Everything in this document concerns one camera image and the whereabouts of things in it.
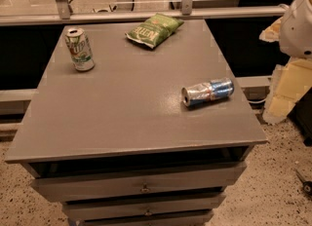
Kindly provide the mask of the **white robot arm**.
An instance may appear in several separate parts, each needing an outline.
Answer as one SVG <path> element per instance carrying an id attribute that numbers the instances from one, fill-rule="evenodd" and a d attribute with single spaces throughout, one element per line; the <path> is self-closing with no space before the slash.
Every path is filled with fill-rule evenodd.
<path id="1" fill-rule="evenodd" d="M 282 17 L 279 45 L 290 57 L 312 57 L 312 0 L 293 0 Z"/>

